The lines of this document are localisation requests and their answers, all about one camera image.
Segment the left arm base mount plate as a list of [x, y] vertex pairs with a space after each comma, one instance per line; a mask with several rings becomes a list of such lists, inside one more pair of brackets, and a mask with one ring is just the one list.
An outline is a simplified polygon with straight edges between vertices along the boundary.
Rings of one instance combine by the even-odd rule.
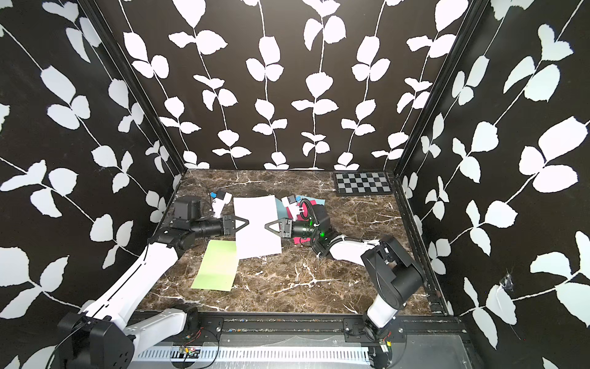
[[218, 343], [221, 338], [224, 319], [208, 315], [188, 317], [181, 336], [191, 344]]

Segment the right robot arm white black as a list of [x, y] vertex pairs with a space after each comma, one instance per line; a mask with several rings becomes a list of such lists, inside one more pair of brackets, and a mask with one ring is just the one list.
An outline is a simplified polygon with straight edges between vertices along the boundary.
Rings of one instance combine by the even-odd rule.
[[384, 329], [423, 286], [425, 275], [402, 244], [392, 235], [365, 241], [338, 232], [324, 206], [304, 202], [301, 220], [281, 218], [264, 228], [280, 238], [305, 238], [314, 253], [365, 267], [376, 298], [365, 313], [366, 325]]

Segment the yellow-green paper sheet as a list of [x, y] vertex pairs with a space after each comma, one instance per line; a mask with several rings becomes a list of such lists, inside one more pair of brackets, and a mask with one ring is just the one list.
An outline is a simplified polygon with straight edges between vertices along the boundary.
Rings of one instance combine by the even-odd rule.
[[191, 289], [229, 292], [234, 285], [238, 261], [235, 241], [209, 241]]
[[239, 259], [278, 255], [281, 238], [265, 230], [264, 225], [278, 220], [275, 197], [234, 198], [234, 214], [247, 218], [250, 225], [235, 235]]

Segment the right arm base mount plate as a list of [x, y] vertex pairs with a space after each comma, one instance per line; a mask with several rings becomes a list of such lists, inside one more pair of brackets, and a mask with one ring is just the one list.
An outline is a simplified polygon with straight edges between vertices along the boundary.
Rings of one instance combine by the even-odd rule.
[[384, 327], [378, 328], [367, 316], [353, 316], [343, 319], [343, 333], [346, 342], [361, 344], [404, 343], [406, 329], [401, 320], [393, 318]]

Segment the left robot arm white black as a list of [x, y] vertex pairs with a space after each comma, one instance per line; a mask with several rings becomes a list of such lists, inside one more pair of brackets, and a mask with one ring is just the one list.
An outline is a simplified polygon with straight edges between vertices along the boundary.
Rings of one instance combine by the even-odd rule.
[[198, 238], [233, 236], [249, 221], [236, 215], [204, 218], [201, 200], [183, 196], [174, 217], [149, 239], [136, 262], [97, 301], [69, 313], [59, 322], [61, 341], [47, 368], [127, 368], [138, 355], [179, 334], [198, 335], [196, 308], [168, 308], [140, 323], [129, 322], [136, 308], [160, 277]]

